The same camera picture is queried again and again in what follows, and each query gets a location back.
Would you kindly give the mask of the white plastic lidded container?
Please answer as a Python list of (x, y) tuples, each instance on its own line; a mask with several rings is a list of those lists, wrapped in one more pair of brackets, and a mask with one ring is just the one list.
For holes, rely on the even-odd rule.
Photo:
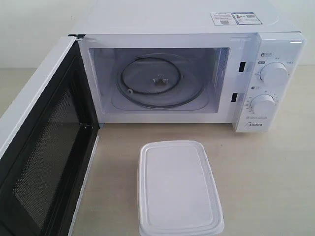
[(141, 148), (137, 174), (141, 236), (216, 236), (224, 218), (204, 146), (191, 140)]

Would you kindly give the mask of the white microwave door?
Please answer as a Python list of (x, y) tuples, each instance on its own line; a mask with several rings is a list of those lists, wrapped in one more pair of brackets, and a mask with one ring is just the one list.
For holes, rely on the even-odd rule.
[(71, 235), (99, 124), (79, 48), (61, 38), (0, 119), (0, 233)]

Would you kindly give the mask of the white microwave oven body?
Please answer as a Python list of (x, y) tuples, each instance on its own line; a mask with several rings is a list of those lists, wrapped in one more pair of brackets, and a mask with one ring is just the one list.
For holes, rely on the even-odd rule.
[[(254, 12), (262, 25), (216, 26), (210, 13)], [(79, 48), (97, 119), (105, 123), (228, 123), (236, 132), (270, 129), (306, 40), (267, 0), (98, 0), (69, 32)], [(132, 58), (166, 53), (192, 60), (204, 90), (193, 101), (150, 109), (124, 97), (117, 73)], [(280, 62), (289, 75), (282, 85), (260, 79)], [(251, 101), (271, 95), (275, 109), (254, 114)]]

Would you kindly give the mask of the glass turntable plate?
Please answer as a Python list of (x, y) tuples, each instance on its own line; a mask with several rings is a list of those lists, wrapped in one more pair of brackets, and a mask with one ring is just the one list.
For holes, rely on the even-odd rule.
[(116, 84), (129, 101), (150, 109), (185, 105), (205, 87), (203, 75), (192, 60), (166, 53), (132, 58), (117, 73)]

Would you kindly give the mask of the lower white control knob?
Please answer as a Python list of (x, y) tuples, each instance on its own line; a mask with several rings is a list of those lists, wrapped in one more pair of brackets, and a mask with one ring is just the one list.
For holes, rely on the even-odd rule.
[(269, 115), (275, 109), (275, 101), (271, 95), (262, 94), (251, 101), (251, 109), (254, 114), (261, 116)]

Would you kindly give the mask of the white control knob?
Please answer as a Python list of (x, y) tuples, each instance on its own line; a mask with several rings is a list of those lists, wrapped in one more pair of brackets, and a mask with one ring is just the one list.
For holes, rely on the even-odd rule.
[(273, 62), (262, 68), (260, 79), (267, 85), (282, 85), (289, 79), (286, 67), (280, 62)]
[(275, 101), (271, 95), (262, 94), (251, 101), (251, 109), (254, 114), (261, 116), (269, 115), (275, 109)]

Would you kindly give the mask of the warning label sticker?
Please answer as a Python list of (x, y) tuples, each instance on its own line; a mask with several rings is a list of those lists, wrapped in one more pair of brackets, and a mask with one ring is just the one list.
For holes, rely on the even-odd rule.
[(254, 12), (216, 12), (210, 16), (216, 26), (262, 25)]

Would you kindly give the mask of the upper white control knob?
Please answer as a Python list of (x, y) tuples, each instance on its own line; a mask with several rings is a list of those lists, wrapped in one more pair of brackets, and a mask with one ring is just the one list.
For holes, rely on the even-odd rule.
[(273, 62), (262, 68), (260, 79), (267, 85), (282, 85), (289, 79), (286, 67), (280, 62)]

